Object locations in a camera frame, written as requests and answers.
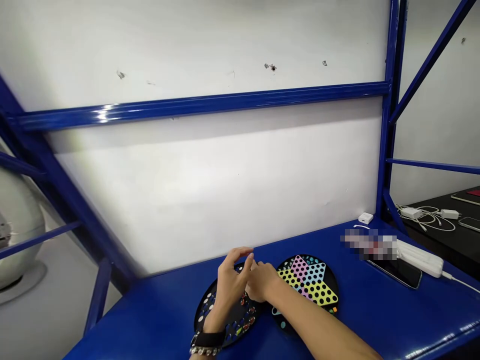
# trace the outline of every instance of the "dark table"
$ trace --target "dark table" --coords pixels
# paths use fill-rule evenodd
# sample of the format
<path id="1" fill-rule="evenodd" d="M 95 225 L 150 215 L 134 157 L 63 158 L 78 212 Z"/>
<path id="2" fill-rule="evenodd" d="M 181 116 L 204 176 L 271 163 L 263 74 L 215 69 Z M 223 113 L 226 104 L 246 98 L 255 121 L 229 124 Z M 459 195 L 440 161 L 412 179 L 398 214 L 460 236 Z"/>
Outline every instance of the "dark table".
<path id="1" fill-rule="evenodd" d="M 470 217 L 480 220 L 479 205 L 452 199 L 450 197 L 453 194 L 478 189 L 480 189 L 480 187 L 477 186 L 466 190 L 456 191 L 429 200 L 416 202 L 409 206 L 413 208 L 432 206 L 439 210 L 456 210 L 461 213 L 459 219 Z M 407 225 L 408 235 L 412 239 L 480 281 L 480 232 L 460 226 L 458 220 L 448 220 L 456 226 L 455 231 L 440 231 L 427 227 L 428 231 L 425 232 L 413 221 L 404 219 L 403 222 Z M 451 225 L 446 221 L 443 221 L 441 228 L 451 229 Z"/>

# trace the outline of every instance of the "bracelet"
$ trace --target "bracelet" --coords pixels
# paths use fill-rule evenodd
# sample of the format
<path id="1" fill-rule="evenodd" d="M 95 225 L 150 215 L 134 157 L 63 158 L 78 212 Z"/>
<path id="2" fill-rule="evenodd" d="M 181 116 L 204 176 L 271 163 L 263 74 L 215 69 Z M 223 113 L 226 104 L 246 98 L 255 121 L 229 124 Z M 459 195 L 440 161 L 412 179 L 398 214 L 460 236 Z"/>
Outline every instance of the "bracelet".
<path id="1" fill-rule="evenodd" d="M 190 348 L 190 355 L 198 353 L 198 355 L 215 356 L 220 352 L 220 350 L 222 350 L 222 347 L 203 347 L 193 345 Z"/>

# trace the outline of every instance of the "black round game board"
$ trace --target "black round game board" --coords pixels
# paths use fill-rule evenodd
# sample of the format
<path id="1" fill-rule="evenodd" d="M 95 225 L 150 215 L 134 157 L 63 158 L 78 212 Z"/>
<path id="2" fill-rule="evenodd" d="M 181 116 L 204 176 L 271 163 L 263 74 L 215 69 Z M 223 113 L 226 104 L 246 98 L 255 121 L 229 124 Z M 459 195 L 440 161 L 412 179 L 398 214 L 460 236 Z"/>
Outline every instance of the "black round game board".
<path id="1" fill-rule="evenodd" d="M 234 269 L 239 273 L 242 271 L 244 263 L 238 263 Z M 200 300 L 200 304 L 196 309 L 195 320 L 193 328 L 198 331 L 204 325 L 205 317 L 215 306 L 215 299 L 217 296 L 217 280 L 210 285 L 205 294 Z M 238 339 L 240 339 L 255 323 L 259 315 L 259 305 L 257 302 L 251 300 L 245 292 L 238 302 L 233 306 L 226 320 L 225 327 L 226 335 L 223 347 L 227 347 Z"/>
<path id="2" fill-rule="evenodd" d="M 321 306 L 333 316 L 339 311 L 339 286 L 328 265 L 316 256 L 299 254 L 289 257 L 277 268 L 287 284 L 305 298 Z M 287 319 L 275 308 L 271 313 L 278 326 L 289 334 L 297 334 Z"/>

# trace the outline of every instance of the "black watch strap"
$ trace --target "black watch strap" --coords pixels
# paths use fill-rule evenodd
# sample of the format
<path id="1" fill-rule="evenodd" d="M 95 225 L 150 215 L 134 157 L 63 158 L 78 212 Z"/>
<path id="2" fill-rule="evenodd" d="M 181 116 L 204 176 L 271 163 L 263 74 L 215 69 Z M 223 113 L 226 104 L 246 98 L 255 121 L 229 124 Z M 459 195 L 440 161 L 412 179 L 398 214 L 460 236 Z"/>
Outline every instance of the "black watch strap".
<path id="1" fill-rule="evenodd" d="M 199 332 L 196 334 L 196 338 L 193 337 L 192 345 L 202 348 L 221 348 L 224 344 L 226 331 L 216 333 L 204 333 Z"/>

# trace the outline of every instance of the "black smartphone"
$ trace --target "black smartphone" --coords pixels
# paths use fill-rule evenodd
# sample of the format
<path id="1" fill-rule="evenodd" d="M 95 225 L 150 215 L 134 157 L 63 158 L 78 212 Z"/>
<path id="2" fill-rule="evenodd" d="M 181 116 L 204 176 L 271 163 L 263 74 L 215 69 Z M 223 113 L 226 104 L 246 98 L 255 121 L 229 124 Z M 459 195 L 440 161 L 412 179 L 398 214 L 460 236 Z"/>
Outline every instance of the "black smartphone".
<path id="1" fill-rule="evenodd" d="M 422 271 L 402 259 L 396 260 L 369 260 L 374 267 L 382 270 L 406 287 L 418 289 Z"/>

